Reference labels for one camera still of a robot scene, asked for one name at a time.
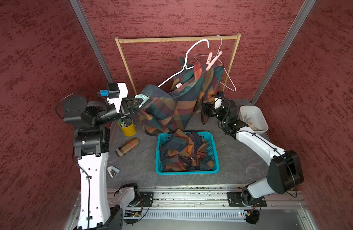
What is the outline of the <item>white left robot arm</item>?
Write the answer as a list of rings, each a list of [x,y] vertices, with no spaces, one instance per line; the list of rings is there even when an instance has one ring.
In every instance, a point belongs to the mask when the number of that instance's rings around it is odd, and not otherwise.
[[[128,97],[88,101],[75,93],[59,102],[63,121],[76,129],[73,160],[81,178],[79,230],[122,229],[126,208],[141,197],[136,183],[123,185],[115,193],[115,206],[111,208],[106,179],[110,130],[105,125],[130,119],[137,114],[135,107],[139,104],[139,99]]]

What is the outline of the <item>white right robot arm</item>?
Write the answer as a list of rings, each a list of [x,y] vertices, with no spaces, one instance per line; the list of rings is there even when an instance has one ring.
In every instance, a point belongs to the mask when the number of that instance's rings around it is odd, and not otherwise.
[[[293,150],[284,150],[260,136],[266,125],[261,110],[248,105],[237,107],[234,101],[228,100],[222,93],[213,96],[214,102],[203,103],[201,121],[215,117],[225,135],[248,146],[267,165],[266,177],[245,187],[234,198],[234,204],[242,207],[255,207],[265,196],[285,194],[304,182],[299,155]]]

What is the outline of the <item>plaid long-sleeve shirt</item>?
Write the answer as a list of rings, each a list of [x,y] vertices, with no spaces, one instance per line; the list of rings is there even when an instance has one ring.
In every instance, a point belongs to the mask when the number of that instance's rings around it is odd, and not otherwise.
[[[215,161],[208,154],[209,147],[208,141],[197,132],[185,133],[177,129],[159,150],[162,172],[210,171]]]

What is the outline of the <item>mint green clothespin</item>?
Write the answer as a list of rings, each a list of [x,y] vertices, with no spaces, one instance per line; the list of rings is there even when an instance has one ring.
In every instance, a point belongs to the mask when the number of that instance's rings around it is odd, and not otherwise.
[[[134,98],[142,99],[141,103],[138,105],[138,108],[142,108],[142,106],[150,99],[148,96],[145,96],[143,94],[138,94]]]

